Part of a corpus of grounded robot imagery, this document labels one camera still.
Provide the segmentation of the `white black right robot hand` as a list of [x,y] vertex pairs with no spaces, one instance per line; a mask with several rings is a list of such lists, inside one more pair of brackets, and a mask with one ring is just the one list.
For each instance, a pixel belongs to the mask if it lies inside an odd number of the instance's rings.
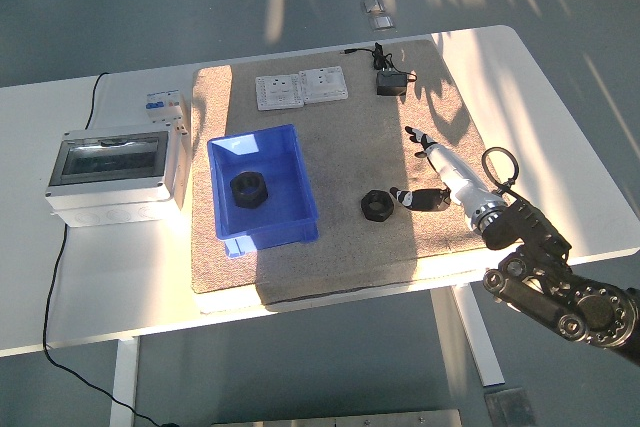
[[408,191],[392,187],[391,196],[405,208],[420,212],[444,211],[454,203],[463,208],[469,229],[482,232],[506,208],[506,202],[490,192],[475,171],[452,150],[416,128],[406,126],[405,131],[412,142],[422,146],[416,156],[429,161],[446,188]]

